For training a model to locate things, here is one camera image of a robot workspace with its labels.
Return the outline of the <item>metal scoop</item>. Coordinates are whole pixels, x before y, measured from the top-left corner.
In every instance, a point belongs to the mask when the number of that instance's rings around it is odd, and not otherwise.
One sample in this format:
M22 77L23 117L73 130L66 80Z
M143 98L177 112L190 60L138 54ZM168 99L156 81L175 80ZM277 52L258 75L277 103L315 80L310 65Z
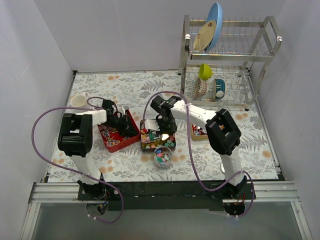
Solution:
M164 141L167 140L170 136L168 134L160 134L157 132L151 132L149 138L151 141Z

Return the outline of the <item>red tin of swirl lollipops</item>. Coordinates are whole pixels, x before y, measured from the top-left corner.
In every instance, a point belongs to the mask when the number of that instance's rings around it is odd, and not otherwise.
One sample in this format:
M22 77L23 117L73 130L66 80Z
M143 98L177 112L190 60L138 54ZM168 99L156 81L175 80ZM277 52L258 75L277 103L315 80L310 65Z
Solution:
M132 117L130 110L127 110L126 113L123 114L123 116L124 117L128 116L131 118L132 124L134 125L135 129L139 132L138 135L134 137L126 137L126 136L120 135L115 128L108 127L103 124L97 126L100 132L100 135L102 137L102 141L110 153L114 153L125 147L128 147L138 142L138 140L140 139L140 135L141 135L140 131Z

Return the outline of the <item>green tin of star candies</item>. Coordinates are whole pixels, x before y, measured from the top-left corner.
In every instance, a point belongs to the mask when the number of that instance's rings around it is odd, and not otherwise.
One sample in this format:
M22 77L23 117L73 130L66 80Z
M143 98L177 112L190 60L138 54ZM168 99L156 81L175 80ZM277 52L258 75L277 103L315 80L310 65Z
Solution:
M157 132L159 134L162 134L162 133L160 133L159 131L153 131L153 130L148 130L144 128L143 120L140 121L139 126L140 126L140 147L141 147L141 151L144 154L149 154L153 152L156 148L163 147L163 146L170 148L172 151L176 149L177 143L176 143L175 134L169 134L169 138L166 140L151 141L149 137L149 134L151 132Z

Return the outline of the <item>clear glass jar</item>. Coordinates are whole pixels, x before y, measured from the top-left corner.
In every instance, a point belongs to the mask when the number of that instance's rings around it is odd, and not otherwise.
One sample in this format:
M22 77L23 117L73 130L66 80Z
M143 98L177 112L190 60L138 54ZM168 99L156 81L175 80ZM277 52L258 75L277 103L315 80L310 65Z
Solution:
M154 164L158 169L167 170L171 166L172 150L167 146L157 147L153 152Z

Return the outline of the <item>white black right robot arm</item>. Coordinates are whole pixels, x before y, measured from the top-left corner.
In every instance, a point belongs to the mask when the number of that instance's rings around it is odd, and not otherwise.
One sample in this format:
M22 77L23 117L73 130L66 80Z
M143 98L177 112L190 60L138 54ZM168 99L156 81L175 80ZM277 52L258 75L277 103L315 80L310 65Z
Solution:
M224 168L224 182L214 188L206 187L201 181L195 166L191 148L191 130L187 129L188 151L194 175L200 186L207 192L218 192L222 196L237 199L245 192L248 174L244 173L239 156L242 133L230 112L224 108L219 111L208 110L188 103L182 96L163 99L154 94L147 106L158 115L156 122L162 133L174 133L175 119L184 120L205 130L211 148L220 155Z

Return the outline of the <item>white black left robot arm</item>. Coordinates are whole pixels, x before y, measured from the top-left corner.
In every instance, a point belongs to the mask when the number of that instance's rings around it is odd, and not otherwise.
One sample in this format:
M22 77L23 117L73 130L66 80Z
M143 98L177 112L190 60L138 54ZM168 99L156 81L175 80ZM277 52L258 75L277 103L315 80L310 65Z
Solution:
M118 111L117 105L104 99L102 109L83 113L65 113L62 117L57 146L75 163L82 179L77 183L95 200L106 196L103 174L96 167L91 152L94 127L103 125L117 130L122 137L135 137L139 131L134 127L127 111Z

